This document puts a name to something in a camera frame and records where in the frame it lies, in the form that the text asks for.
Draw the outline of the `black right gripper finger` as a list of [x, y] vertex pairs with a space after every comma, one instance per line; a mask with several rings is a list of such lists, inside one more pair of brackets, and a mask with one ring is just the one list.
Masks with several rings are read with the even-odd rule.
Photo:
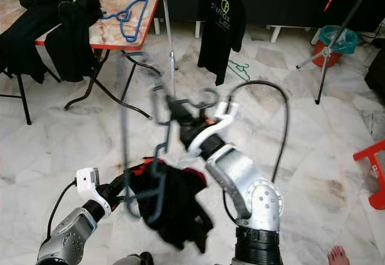
[[173, 99], [171, 100], [171, 119], [178, 123], [195, 123], [198, 118], [185, 106], [189, 100]]
[[168, 102], [171, 121], [177, 122], [181, 132], [189, 130], [189, 110], [181, 102]]

